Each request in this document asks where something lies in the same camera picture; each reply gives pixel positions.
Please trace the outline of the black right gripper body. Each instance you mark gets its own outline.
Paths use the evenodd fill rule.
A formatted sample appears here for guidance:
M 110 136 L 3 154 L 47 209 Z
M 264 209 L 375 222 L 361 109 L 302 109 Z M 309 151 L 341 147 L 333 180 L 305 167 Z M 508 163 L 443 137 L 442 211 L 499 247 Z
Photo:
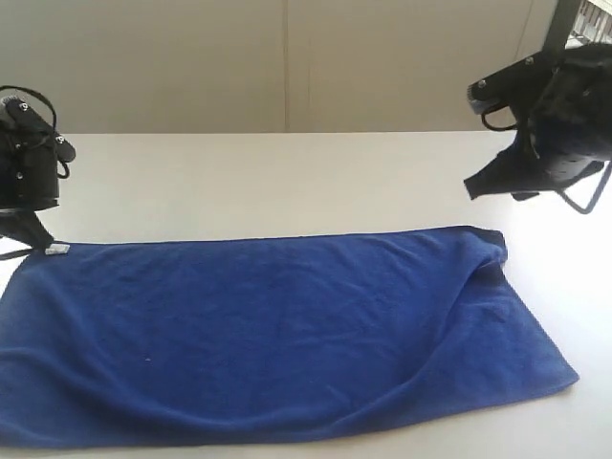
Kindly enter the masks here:
M 528 120 L 538 162 L 553 182 L 611 159 L 611 46 L 564 51 Z

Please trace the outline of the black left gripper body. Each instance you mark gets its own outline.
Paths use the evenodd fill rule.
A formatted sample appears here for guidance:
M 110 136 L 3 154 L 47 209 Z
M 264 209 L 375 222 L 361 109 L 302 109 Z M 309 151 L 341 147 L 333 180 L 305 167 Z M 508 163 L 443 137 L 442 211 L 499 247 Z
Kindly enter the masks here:
M 58 206 L 57 155 L 49 147 L 1 151 L 1 209 L 40 211 Z

